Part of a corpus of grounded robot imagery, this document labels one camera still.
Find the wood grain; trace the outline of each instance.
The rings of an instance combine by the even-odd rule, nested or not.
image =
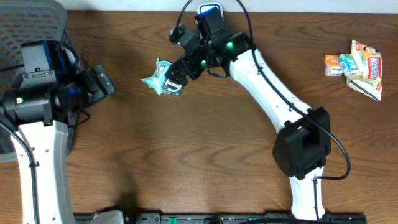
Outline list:
[[[351,156],[352,173],[322,182],[331,212],[363,212],[369,223],[398,222],[398,15],[251,13],[254,40],[270,68],[303,101],[323,106]],[[181,98],[157,96],[140,78],[157,57],[183,49],[167,36],[177,12],[68,12],[68,31],[86,67],[101,64],[118,92],[89,109],[67,159],[74,212],[120,204],[165,213],[289,210],[289,180],[271,155],[276,133],[237,82],[203,74]],[[184,22],[194,26],[194,14]],[[247,32],[243,13],[226,13]],[[325,77],[323,56],[350,52],[355,39],[382,53],[378,103]],[[0,223],[21,223],[16,162],[0,164]],[[326,175],[345,171],[336,146]]]

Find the green tape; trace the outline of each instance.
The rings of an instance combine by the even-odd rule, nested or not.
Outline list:
[[[169,224],[177,224],[177,218],[170,217]]]

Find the blue packet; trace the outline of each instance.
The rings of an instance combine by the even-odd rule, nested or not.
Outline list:
[[[338,62],[345,76],[359,73],[359,68],[355,63],[354,57],[350,54],[342,54],[338,57]]]
[[[170,66],[170,62],[157,58],[155,73],[147,78],[141,78],[141,80],[146,83],[149,88],[153,88],[158,95],[161,95],[163,86],[166,82],[166,72]]]

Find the white wall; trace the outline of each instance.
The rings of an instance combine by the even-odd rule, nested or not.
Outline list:
[[[66,9],[180,11],[187,0],[57,0]],[[187,8],[211,0],[194,0]],[[365,12],[398,13],[398,0],[241,0],[252,12]],[[241,11],[235,0],[218,0],[224,11]]]

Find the teal candy bag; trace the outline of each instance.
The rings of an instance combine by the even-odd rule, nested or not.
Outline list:
[[[141,78],[141,80],[146,83],[149,88],[153,88],[158,95],[161,95],[163,86],[166,82],[166,72],[170,66],[170,62],[157,58],[155,73],[147,78]]]

